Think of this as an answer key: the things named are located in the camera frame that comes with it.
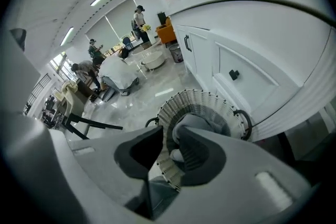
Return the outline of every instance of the orange armchair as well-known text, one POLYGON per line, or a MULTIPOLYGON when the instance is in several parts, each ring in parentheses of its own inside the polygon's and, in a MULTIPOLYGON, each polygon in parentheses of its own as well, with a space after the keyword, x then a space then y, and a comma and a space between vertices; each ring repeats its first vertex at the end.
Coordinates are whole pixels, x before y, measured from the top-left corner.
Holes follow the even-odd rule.
POLYGON ((169 18, 166 19, 166 23, 156 28, 157 35, 161 38, 162 43, 168 43, 176 40, 174 29, 169 18))

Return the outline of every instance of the laundry basket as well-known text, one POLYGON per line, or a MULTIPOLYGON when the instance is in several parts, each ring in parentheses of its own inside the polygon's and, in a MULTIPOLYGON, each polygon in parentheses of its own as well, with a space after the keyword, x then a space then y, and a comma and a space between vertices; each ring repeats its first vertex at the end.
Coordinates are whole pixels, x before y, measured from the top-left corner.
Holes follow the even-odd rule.
POLYGON ((212 121, 221 126, 227 126, 227 134, 237 139, 247 140, 251 134, 251 121, 248 114, 242 110, 236 110, 228 101, 215 94, 201 90, 184 90, 172 96, 159 110, 156 118, 151 121, 163 126, 163 147, 156 164, 159 166, 162 176, 177 191, 181 188, 181 177, 184 175, 171 158, 170 152, 177 147, 173 141, 172 131, 177 122, 187 113, 201 116, 207 121, 212 121), (243 114, 248 123, 248 131, 245 132, 243 114))

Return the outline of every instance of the person bending over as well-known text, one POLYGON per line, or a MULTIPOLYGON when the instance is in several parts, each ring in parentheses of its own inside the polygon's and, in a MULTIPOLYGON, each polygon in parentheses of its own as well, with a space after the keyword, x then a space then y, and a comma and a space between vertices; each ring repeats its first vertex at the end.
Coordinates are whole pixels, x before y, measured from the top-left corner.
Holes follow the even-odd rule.
POLYGON ((132 87, 139 84, 139 78, 127 63, 118 57, 118 53, 107 57, 103 63, 98 63, 94 59, 93 65, 99 68, 98 75, 102 90, 106 88, 107 84, 120 92, 122 96, 127 96, 132 87))
POLYGON ((97 86, 98 90, 100 90, 100 83, 96 77, 95 68, 93 67, 91 61, 83 61, 81 63, 74 63, 71 67, 71 70, 74 72, 86 73, 87 75, 89 75, 92 78, 95 85, 97 86))

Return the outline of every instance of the door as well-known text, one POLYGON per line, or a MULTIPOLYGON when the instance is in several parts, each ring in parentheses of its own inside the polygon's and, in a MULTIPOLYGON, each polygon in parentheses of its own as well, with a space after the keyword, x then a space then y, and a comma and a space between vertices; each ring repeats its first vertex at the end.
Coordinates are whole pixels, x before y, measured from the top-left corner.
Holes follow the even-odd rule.
POLYGON ((211 42, 208 40, 209 30, 186 27, 188 47, 192 47, 195 57, 197 73, 196 80, 205 91, 213 91, 212 87, 212 51, 211 42))
POLYGON ((189 69, 189 71, 195 76, 196 75, 196 63, 193 53, 193 45, 189 40, 187 40, 188 32, 185 26, 177 26, 178 33, 178 43, 183 55, 184 64, 189 69))
POLYGON ((213 43, 213 84, 216 89, 259 123, 275 113, 295 93, 291 77, 262 55, 225 33, 209 32, 213 43))

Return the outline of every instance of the black cap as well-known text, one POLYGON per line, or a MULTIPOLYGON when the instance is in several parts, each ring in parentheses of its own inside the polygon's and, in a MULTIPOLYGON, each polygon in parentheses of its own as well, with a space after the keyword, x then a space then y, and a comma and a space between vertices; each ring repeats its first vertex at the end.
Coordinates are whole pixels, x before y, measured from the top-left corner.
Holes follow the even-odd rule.
POLYGON ((138 7, 136 7, 136 8, 138 8, 139 10, 141 10, 142 12, 144 12, 145 11, 145 9, 143 8, 143 6, 141 6, 141 5, 139 5, 138 7))

